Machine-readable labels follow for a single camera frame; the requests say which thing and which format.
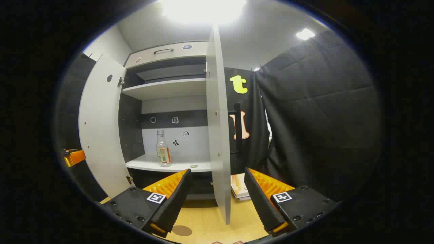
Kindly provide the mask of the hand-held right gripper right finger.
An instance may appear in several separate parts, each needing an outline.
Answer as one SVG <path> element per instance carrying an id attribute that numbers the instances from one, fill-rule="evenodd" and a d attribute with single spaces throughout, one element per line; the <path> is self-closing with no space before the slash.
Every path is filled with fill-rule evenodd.
<path id="1" fill-rule="evenodd" d="M 273 237 L 313 225 L 339 204 L 312 187 L 292 187 L 251 168 L 245 168 L 244 183 L 264 230 Z"/>

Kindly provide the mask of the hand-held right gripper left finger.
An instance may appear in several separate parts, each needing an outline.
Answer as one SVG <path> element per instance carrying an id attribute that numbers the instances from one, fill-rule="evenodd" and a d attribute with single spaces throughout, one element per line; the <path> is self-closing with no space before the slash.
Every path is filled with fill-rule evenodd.
<path id="1" fill-rule="evenodd" d="M 191 185 L 192 172 L 185 169 L 144 188 L 129 187 L 101 207 L 137 229 L 166 238 Z"/>

